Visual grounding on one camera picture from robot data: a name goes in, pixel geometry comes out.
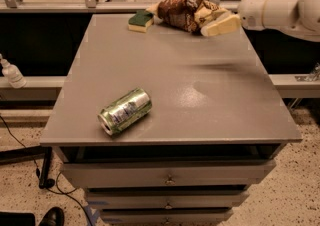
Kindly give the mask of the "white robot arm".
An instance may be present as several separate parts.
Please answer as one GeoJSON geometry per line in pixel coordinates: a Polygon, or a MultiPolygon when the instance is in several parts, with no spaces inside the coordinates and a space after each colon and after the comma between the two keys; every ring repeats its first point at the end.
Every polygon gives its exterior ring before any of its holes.
{"type": "Polygon", "coordinates": [[[201,28],[203,36],[273,29],[288,36],[320,42],[320,0],[240,0],[237,13],[223,13],[201,28]]]}

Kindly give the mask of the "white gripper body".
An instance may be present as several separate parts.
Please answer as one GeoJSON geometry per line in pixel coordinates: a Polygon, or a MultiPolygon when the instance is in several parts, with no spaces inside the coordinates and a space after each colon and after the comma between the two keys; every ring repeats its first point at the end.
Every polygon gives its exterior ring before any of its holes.
{"type": "Polygon", "coordinates": [[[267,1],[241,0],[238,5],[238,14],[245,29],[261,31],[266,28],[264,15],[267,1]]]}

